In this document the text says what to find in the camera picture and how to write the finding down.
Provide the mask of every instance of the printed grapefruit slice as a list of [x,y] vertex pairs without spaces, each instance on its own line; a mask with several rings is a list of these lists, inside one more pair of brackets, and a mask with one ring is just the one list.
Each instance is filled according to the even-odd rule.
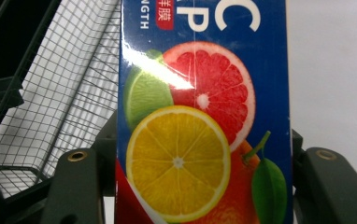
[[176,45],[164,53],[164,62],[193,86],[170,84],[174,105],[209,114],[235,150],[249,134],[255,114],[254,88],[245,65],[229,49],[205,41]]

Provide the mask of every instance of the printed fruit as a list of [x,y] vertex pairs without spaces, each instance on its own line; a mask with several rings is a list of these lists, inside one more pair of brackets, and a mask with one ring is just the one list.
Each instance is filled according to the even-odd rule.
[[220,200],[230,176],[230,148],[208,114],[161,108],[135,128],[126,154],[128,180],[168,222],[195,220]]
[[131,131],[156,109],[173,105],[168,84],[158,77],[165,68],[162,60],[163,56],[157,50],[139,54],[134,60],[123,91],[123,110]]
[[200,109],[221,126],[231,150],[249,134],[255,113],[250,74],[230,50],[210,42],[176,45],[164,53],[164,62],[192,88],[170,84],[175,105]]
[[278,166],[267,158],[260,161],[255,171],[252,195],[262,224],[283,223],[287,208],[286,180]]
[[118,160],[115,162],[115,179],[119,190],[115,200],[116,204],[120,205],[115,206],[115,222],[127,224],[151,224],[152,221],[150,220],[148,214],[144,211],[144,208],[132,192],[132,189],[129,186],[126,176],[121,168],[120,162]]
[[246,164],[242,160],[250,151],[251,146],[245,140],[231,154],[231,176],[227,190],[207,215],[191,222],[192,224],[259,223],[251,198],[251,179],[260,159],[254,155]]

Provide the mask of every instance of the shopping cart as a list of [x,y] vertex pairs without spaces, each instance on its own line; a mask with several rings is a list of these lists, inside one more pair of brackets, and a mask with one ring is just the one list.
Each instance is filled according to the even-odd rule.
[[[96,208],[100,204],[97,200],[114,193],[96,195],[100,180],[94,179],[92,172],[96,172],[98,164],[94,151],[87,149],[93,147],[100,149],[97,152],[102,155],[108,154],[105,158],[112,160],[109,168],[113,167],[115,157],[111,152],[115,150],[111,143],[114,142],[114,112],[118,101],[121,3],[119,0],[0,1],[1,8],[6,11],[13,8],[10,13],[16,14],[29,8],[26,4],[43,8],[42,14],[31,13],[38,21],[19,16],[21,21],[18,22],[31,23],[34,33],[15,33],[17,26],[9,26],[12,21],[7,18],[0,33],[0,61],[4,61],[0,64],[0,75],[4,75],[0,77],[0,204],[8,204],[10,208],[7,215],[3,214],[5,207],[0,206],[0,220],[7,218],[7,223],[25,223],[24,220],[34,218],[39,221],[40,213],[44,213],[53,214],[50,217],[59,220],[58,223],[99,223],[100,214],[85,216],[94,217],[95,222],[86,222],[89,219],[79,215],[83,211],[100,212]],[[9,37],[16,34],[18,46],[22,42],[29,43],[21,48],[20,57],[12,57],[12,53],[18,55],[16,45],[11,46],[11,42],[3,45],[7,38],[1,35],[4,31],[12,32]],[[297,215],[301,215],[299,223],[346,216],[349,211],[345,208],[338,213],[329,211],[335,211],[342,204],[337,198],[350,198],[352,192],[357,192],[357,174],[331,150],[313,148],[305,152],[301,147],[302,137],[293,132],[294,185],[297,187],[294,208]],[[75,170],[67,166],[85,157],[89,162],[85,166]],[[338,172],[331,172],[343,169],[346,179]],[[58,171],[69,177],[57,176]],[[114,184],[112,173],[113,168],[105,178],[112,182],[109,189],[113,189]],[[85,191],[89,187],[87,192],[94,193],[90,197],[94,204],[81,204],[84,199],[77,191],[64,195],[67,190],[64,186],[73,189],[70,183],[73,179],[82,181],[74,183],[74,188],[76,184],[77,189]],[[346,191],[339,191],[335,198],[327,197],[334,193],[326,189],[342,189],[342,183],[349,183]],[[64,198],[59,198],[59,193],[63,193]],[[50,206],[43,209],[47,196]],[[76,205],[82,207],[70,208],[75,201],[64,206],[67,199],[76,197]],[[63,217],[50,210],[54,205],[55,209],[62,209],[59,215]],[[70,213],[73,209],[78,210],[75,215]]]
[[[0,11],[25,14],[31,2],[3,1]],[[120,2],[37,4],[45,15],[0,92],[0,190],[6,198],[52,177],[66,151],[90,147],[117,107]],[[21,88],[18,80],[22,102],[7,109],[12,91]]]

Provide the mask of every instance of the blue carton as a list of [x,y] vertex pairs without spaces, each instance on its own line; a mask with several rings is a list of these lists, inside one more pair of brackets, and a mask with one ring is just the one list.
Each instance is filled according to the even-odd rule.
[[121,13],[116,223],[293,223],[285,1]]

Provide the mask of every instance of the printed green leaf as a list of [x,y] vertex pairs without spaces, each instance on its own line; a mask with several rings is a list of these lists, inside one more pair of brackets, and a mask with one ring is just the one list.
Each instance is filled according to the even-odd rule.
[[251,191],[261,224],[283,223],[287,207],[286,181],[283,173],[269,159],[262,159],[251,182]]

